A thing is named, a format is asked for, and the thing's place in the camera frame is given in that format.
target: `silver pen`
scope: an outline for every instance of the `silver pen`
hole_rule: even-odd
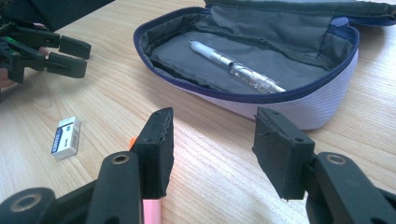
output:
[[[192,50],[205,56],[209,60],[227,67],[230,69],[229,72],[231,74],[246,82],[249,86],[261,93],[267,94],[285,91],[277,86],[271,78],[244,66],[237,60],[203,45],[198,41],[189,41],[189,45]]]

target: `wooden table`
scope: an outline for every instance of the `wooden table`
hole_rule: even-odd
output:
[[[62,30],[92,44],[86,77],[28,71],[2,90],[0,201],[28,188],[65,195],[97,178],[104,157],[128,148],[152,112],[175,110],[175,165],[164,223],[307,223],[304,201],[285,202],[251,151],[255,122],[172,87],[133,44],[142,23],[203,1],[117,0]],[[396,27],[360,28],[361,50],[346,98],[324,127],[307,132],[315,151],[342,153],[373,183],[396,193]],[[58,121],[81,120],[78,154],[50,155]]]

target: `gray fabric lining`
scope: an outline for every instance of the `gray fabric lining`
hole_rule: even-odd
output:
[[[139,44],[167,77],[218,91],[258,93],[192,51],[188,42],[196,40],[293,90],[325,76],[353,50],[352,43],[328,33],[331,21],[330,16],[212,7],[210,15],[184,15],[147,31]]]

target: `white eraser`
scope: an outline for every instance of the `white eraser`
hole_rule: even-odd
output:
[[[77,153],[79,124],[80,122],[76,117],[59,121],[50,152],[57,160],[62,160]]]

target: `pencil case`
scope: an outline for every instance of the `pencil case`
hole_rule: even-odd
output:
[[[372,2],[206,0],[139,26],[134,45],[145,65],[176,87],[254,119],[278,111],[302,130],[324,125],[347,91],[357,61],[352,25],[396,23],[396,6]],[[197,53],[199,41],[271,78],[284,91],[262,93]]]

